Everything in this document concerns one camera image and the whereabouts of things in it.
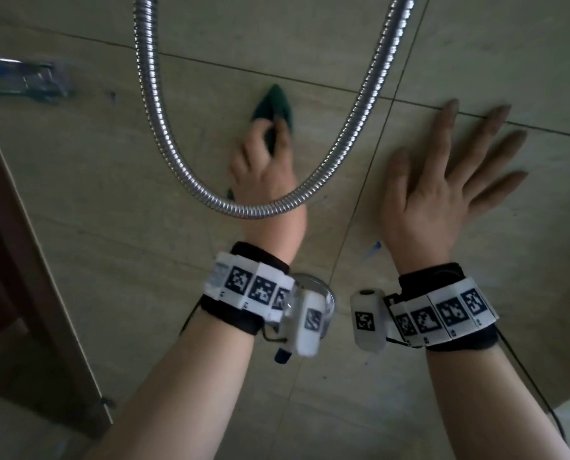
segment forearm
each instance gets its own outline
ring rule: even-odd
[[[459,460],[570,459],[570,449],[497,345],[427,351],[429,374]]]
[[[89,458],[212,459],[253,342],[250,334],[198,309]]]

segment hand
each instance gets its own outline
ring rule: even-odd
[[[487,156],[510,106],[489,114],[462,160],[446,175],[458,105],[458,100],[451,100],[436,116],[423,171],[412,192],[406,151],[397,151],[389,161],[381,228],[400,275],[448,263],[461,227],[501,203],[528,175],[516,171],[498,179],[525,142],[525,131],[509,134]]]
[[[274,156],[270,156],[265,133],[276,128]],[[236,201],[245,205],[270,203],[287,195],[298,186],[293,174],[291,135],[284,119],[276,123],[255,120],[244,141],[232,155],[229,166],[232,192]],[[243,220],[245,241],[291,264],[306,233],[306,206],[272,218]]]

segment qr-like code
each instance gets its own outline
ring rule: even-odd
[[[374,331],[374,315],[366,311],[356,311],[355,325],[362,331]]]
[[[447,326],[457,325],[470,319],[464,309],[464,305],[461,304],[457,297],[437,304],[436,309]]]
[[[244,291],[252,277],[253,273],[235,266],[232,268],[232,272],[225,282],[225,288],[237,294],[244,295]]]
[[[276,296],[274,297],[274,303],[272,304],[273,310],[282,310],[285,307],[285,300],[287,299],[289,292],[290,291],[287,289],[283,289],[282,287],[279,288],[276,292]]]
[[[417,335],[415,325],[412,324],[411,318],[405,313],[403,315],[395,315],[393,317],[395,323],[404,337]]]
[[[258,276],[250,288],[249,298],[267,305],[270,303],[274,289],[276,289],[276,283]]]
[[[225,265],[223,263],[216,263],[206,282],[208,282],[208,284],[212,287],[220,287],[223,284],[223,281],[225,280],[227,272],[229,270],[230,267],[228,265]]]
[[[421,334],[442,329],[442,325],[440,321],[438,321],[438,317],[432,307],[424,307],[419,310],[411,311],[411,316],[412,319],[415,320],[417,329]]]
[[[306,320],[304,322],[304,327],[309,331],[319,332],[321,328],[321,313],[319,310],[308,309],[306,312]]]
[[[461,298],[464,300],[466,306],[470,310],[470,313],[472,313],[474,316],[483,313],[483,311],[487,310],[487,305],[485,304],[485,301],[481,298],[479,293],[474,289],[471,289],[468,292],[464,292],[461,295]]]

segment metal shower hose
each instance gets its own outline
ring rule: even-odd
[[[176,174],[177,179],[204,205],[237,218],[258,219],[280,215],[305,203],[332,177],[363,129],[374,102],[379,97],[414,3],[415,0],[391,0],[378,45],[361,84],[357,99],[338,134],[338,138],[336,138],[334,145],[319,167],[299,187],[284,197],[266,205],[247,206],[213,194],[194,175],[179,152],[174,135],[170,130],[161,90],[157,40],[157,0],[134,0],[136,59],[144,107],[157,146],[170,169]]]

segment sponge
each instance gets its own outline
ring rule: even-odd
[[[250,120],[255,121],[258,118],[274,121],[276,118],[283,118],[287,122],[289,132],[293,132],[293,114],[285,92],[278,84],[274,84],[266,96],[259,102],[257,108],[253,112]],[[272,127],[263,137],[268,147],[268,152],[274,154],[274,146],[276,144],[276,131]],[[227,199],[234,200],[232,190],[227,191]]]

